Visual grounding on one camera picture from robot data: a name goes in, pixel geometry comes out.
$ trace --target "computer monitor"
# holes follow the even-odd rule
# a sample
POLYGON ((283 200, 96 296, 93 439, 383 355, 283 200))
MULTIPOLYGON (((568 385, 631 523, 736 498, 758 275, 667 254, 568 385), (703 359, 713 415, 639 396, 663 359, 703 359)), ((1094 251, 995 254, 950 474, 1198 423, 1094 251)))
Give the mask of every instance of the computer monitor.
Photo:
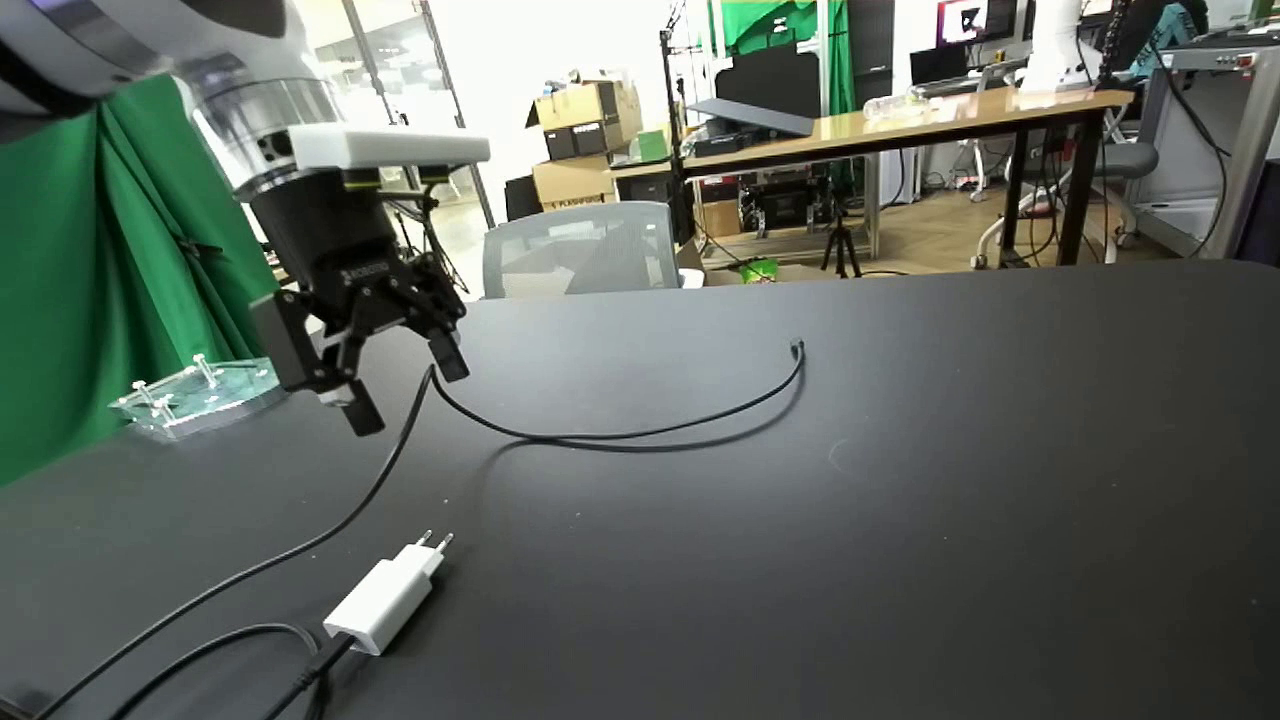
POLYGON ((1116 0, 1085 0, 1081 15, 1111 15, 1116 0))
POLYGON ((937 48, 1005 41, 1018 30, 1018 0, 937 0, 937 48))
POLYGON ((715 74, 715 96, 792 114, 821 114, 821 60, 811 52, 797 52, 797 42, 736 56, 733 71, 715 74))
POLYGON ((941 84, 967 74, 967 48, 943 42, 929 52, 913 52, 913 84, 941 84))

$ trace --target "wooden desk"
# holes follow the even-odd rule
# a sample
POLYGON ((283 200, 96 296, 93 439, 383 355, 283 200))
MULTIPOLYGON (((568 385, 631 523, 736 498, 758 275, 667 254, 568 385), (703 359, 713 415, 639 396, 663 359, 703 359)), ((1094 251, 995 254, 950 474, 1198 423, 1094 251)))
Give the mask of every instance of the wooden desk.
MULTIPOLYGON (((994 88, 994 90, 956 96, 954 114, 915 120, 915 123, 875 123, 870 111, 823 114, 817 120, 811 136, 758 142, 726 157, 688 157, 680 172, 733 177, 733 172, 752 172, 773 164, 817 164, 817 161, 870 157, 883 146, 1018 130, 1007 200, 1005 200, 1007 223, 999 238, 1005 261, 1011 261, 1011 238, 1018 238, 1011 217, 1018 217, 1019 179, 1026 179, 1027 130, 1075 126, 1075 161, 1073 161, 1064 238, 1061 238, 1061 265, 1075 265, 1099 126, 1105 126, 1105 114, 1111 108, 1124 108, 1129 100, 1134 90, 1019 96, 1018 88, 994 88)), ((620 167, 618 179, 639 179, 662 172, 672 172, 672 164, 620 167)))

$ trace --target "power adapter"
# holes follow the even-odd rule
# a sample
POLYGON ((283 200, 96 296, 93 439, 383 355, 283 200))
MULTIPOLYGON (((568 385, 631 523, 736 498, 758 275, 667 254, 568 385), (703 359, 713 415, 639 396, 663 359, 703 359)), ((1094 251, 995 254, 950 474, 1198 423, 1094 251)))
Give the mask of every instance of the power adapter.
POLYGON ((407 616, 434 595, 434 577, 443 562, 451 537, 438 548, 429 537, 406 543, 400 557, 373 562, 373 571, 324 616, 324 631, 353 635, 369 657, 383 657, 407 616))

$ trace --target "black cable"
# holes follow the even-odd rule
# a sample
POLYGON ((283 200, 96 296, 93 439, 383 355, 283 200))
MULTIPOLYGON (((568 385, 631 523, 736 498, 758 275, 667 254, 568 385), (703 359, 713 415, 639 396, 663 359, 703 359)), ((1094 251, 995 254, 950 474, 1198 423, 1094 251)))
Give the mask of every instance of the black cable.
POLYGON ((183 621, 183 616, 198 612, 201 605, 224 595, 228 589, 261 577, 261 571, 267 571, 267 569, 279 569, 279 562, 288 562, 288 558, 297 558, 297 557, 329 543, 329 538, 339 537, 346 529, 353 529, 353 523, 365 514, 365 506, 383 492, 389 474, 395 470, 395 465, 400 465, 400 457, 406 457, 406 443, 407 443, 407 434, 414 434, 414 427, 417 427, 417 415, 421 415, 421 406, 423 406, 423 401, 429 401, 434 376, 438 376, 438 363, 434 363, 434 366, 423 373, 423 381, 417 385, 417 396, 414 396, 414 402, 407 402, 406 427, 400 427, 395 443, 389 447, 377 479, 369 484, 369 492, 360 494, 360 502, 358 502, 346 518, 337 518, 337 523, 324 529, 321 537, 299 538, 299 543, 291 543, 291 548, 283 548, 283 553, 278 553, 278 557, 267 557, 267 558, 261 558, 261 562, 247 562, 247 569, 241 569, 241 571, 209 583, 209 589, 198 591, 194 601, 176 605, 173 612, 166 612, 162 621, 152 621, 143 631, 138 631, 133 641, 126 641, 126 643, 119 643, 109 660, 100 660, 93 671, 86 671, 72 688, 65 688, 52 704, 45 704, 45 707, 37 711, 37 720, 56 717, 56 711, 60 711, 72 696, 81 696, 93 680, 100 680, 100 676, 106 676, 109 668, 118 668, 127 652, 138 652, 139 643, 148 643, 152 635, 162 635, 169 624, 183 621))
POLYGON ((201 646, 194 646, 188 657, 173 660, 166 671, 156 671, 143 688, 138 688, 133 696, 126 696, 126 704, 111 711, 111 720, 126 720, 127 711, 138 711, 152 690, 162 690, 173 676, 182 676, 183 668, 201 665, 204 657, 214 652, 224 652, 233 643, 246 643, 246 641, 261 641, 261 635, 291 635, 305 643, 310 657, 317 657, 317 635, 310 635, 305 627, 291 627, 291 624, 247 624, 247 627, 235 627, 228 635, 218 635, 201 646))
POLYGON ((1158 68, 1168 74, 1173 100, 1187 111, 1192 126, 1198 126, 1202 141, 1213 146, 1213 161, 1216 161, 1216 172, 1219 172, 1219 190, 1216 190, 1213 223, 1207 223, 1207 230, 1202 234, 1202 242, 1192 248, 1192 254, 1202 254, 1202 251, 1207 248, 1216 223, 1225 219, 1228 185, 1231 185, 1228 153, 1213 141, 1207 123, 1206 123, 1202 111, 1187 104, 1185 88, 1175 88, 1175 74, 1173 74, 1173 68, 1163 65, 1163 52, 1158 52, 1154 41, 1147 41, 1147 48, 1154 48, 1154 56, 1158 56, 1158 68))
POLYGON ((288 690, 267 707, 267 720, 283 717, 291 701, 299 701, 312 685, 324 685, 324 676, 332 671, 337 660, 348 657, 348 646, 358 643, 358 635, 337 635, 324 643, 324 652, 310 665, 305 676, 297 676, 288 685, 288 690))
POLYGON ((773 396, 780 396, 786 386, 792 386, 803 366, 807 366, 807 348, 803 340, 792 344, 792 359, 797 366, 770 393, 746 401, 746 402, 733 402, 733 406, 720 406, 720 413, 709 413, 709 415, 696 415, 696 420, 680 420, 680 423, 662 423, 662 427, 637 427, 637 433, 524 433, 524 427, 507 427, 507 423, 495 423, 473 406, 463 406, 455 396, 447 396, 447 386, 440 385, 440 376, 434 373, 434 386, 438 396, 461 413, 463 420, 487 427, 487 433, 502 433, 502 434, 513 434, 513 439, 524 439, 524 443, 631 443, 631 439, 650 439, 650 434, 672 434, 672 433, 688 433, 688 427, 701 427, 701 423, 715 423, 715 420, 729 420, 729 415, 741 415, 741 413, 752 413, 761 402, 770 402, 773 396))

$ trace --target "black tabletop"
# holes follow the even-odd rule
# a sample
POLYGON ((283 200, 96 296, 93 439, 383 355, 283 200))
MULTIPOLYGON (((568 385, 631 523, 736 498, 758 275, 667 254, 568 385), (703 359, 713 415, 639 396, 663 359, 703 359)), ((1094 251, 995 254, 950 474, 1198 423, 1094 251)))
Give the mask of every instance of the black tabletop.
MULTIPOLYGON (((1073 269, 480 304, 455 396, 637 427, 807 376, 685 453, 504 443, 440 401, 337 543, 201 607, 93 685, 321 616, 455 532, 337 717, 1280 717, 1280 275, 1073 269)), ((373 344, 389 415, 429 352, 373 344)), ((65 688, 209 580, 332 523, 394 434, 291 396, 182 447, 118 439, 0 494, 0 688, 65 688)), ((257 717, 299 671, 251 643, 139 717, 257 717)))

